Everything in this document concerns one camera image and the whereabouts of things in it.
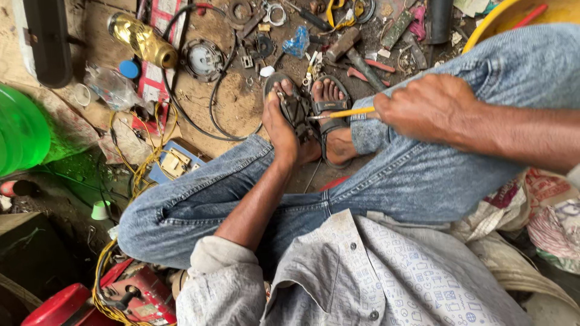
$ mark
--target shirt sleeve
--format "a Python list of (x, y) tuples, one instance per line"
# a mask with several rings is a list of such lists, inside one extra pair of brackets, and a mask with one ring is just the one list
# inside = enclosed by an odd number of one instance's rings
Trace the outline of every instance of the shirt sleeve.
[(224, 238), (200, 239), (191, 254), (189, 279), (177, 297), (181, 325), (258, 325), (266, 290), (258, 259)]
[(580, 164), (576, 165), (575, 168), (570, 170), (568, 175), (566, 176), (568, 181), (577, 189), (580, 189)]

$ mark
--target foot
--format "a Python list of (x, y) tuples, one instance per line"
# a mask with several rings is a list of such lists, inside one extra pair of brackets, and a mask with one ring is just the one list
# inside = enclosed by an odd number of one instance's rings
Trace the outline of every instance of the foot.
[[(288, 79), (282, 80), (282, 84), (275, 82), (274, 90), (276, 92), (284, 92), (287, 95), (292, 95), (292, 82)], [(303, 165), (308, 162), (315, 161), (322, 156), (322, 148), (316, 139), (310, 138), (306, 143), (300, 145), (298, 164)]]
[[(315, 102), (342, 100), (345, 95), (330, 79), (325, 79), (324, 83), (317, 81), (312, 85), (312, 94)], [(324, 111), (321, 115), (326, 115), (331, 111)], [(329, 119), (320, 119), (318, 123), (324, 125)], [(342, 165), (346, 161), (358, 156), (354, 149), (353, 139), (350, 135), (350, 128), (340, 128), (327, 134), (327, 160), (336, 165)]]

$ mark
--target white patterned shirt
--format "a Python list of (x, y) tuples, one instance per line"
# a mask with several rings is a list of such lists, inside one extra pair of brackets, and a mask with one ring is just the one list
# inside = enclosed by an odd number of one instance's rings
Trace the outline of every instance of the white patterned shirt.
[(452, 236), (379, 213), (332, 215), (294, 239), (266, 303), (253, 252), (198, 241), (177, 298), (179, 325), (531, 325)]

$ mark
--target yellow bucket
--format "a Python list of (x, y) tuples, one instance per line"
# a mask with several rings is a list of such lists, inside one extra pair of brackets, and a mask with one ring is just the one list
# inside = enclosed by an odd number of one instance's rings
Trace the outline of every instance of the yellow bucket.
[(504, 0), (473, 31), (463, 48), (463, 53), (486, 38), (512, 29), (541, 4), (547, 4), (548, 9), (530, 24), (580, 23), (579, 0)]

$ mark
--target hammer head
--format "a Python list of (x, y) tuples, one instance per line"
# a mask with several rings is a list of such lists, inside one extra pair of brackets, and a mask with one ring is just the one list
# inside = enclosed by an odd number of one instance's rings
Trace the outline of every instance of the hammer head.
[(351, 27), (327, 50), (328, 60), (336, 62), (361, 39), (358, 28)]

